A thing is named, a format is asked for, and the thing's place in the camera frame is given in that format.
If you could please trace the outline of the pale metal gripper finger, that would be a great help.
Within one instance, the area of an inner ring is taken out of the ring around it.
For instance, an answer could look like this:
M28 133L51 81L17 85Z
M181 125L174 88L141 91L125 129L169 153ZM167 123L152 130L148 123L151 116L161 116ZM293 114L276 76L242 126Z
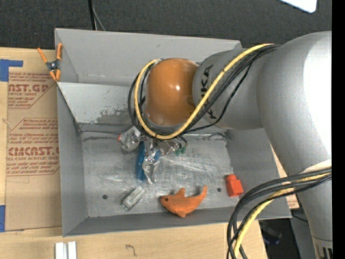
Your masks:
M157 161L155 159L152 159L150 165L149 165L149 183L152 185L155 182L155 167L157 165Z
M143 170L144 176L148 182L151 181L150 169L151 169L150 160L145 156L144 160L143 160L143 164L142 164L142 170Z

